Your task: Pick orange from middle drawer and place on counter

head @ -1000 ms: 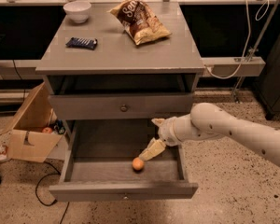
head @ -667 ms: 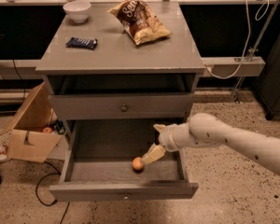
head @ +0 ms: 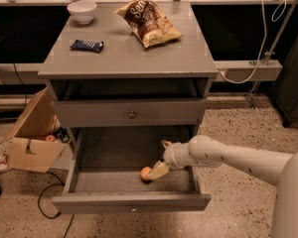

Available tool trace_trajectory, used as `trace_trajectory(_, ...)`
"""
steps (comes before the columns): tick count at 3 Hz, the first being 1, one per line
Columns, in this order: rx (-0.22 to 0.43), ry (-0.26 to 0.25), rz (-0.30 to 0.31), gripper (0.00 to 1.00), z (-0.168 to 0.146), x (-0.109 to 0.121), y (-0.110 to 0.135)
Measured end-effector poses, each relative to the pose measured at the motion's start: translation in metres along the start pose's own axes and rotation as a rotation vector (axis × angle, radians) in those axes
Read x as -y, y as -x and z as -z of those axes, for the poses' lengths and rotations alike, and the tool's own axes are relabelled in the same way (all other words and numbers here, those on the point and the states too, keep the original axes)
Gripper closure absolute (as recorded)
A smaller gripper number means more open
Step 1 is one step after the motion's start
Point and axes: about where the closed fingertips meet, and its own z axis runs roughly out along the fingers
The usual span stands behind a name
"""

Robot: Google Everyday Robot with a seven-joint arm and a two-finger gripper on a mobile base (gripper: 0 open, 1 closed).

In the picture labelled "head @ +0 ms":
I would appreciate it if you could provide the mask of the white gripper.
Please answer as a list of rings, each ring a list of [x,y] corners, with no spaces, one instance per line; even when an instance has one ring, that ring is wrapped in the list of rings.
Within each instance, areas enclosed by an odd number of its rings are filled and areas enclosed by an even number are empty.
[[[170,169],[179,170],[193,164],[193,158],[189,154],[188,143],[172,143],[162,140],[165,149],[163,154],[164,162],[158,161],[154,167],[145,175],[147,180],[159,179],[166,175]]]

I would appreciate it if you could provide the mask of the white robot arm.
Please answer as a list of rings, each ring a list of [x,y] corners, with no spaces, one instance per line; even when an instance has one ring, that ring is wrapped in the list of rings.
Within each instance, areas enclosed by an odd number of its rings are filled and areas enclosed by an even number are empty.
[[[163,159],[141,171],[145,180],[184,167],[223,163],[277,187],[271,238],[298,238],[298,153],[239,147],[197,135],[187,143],[162,142]]]

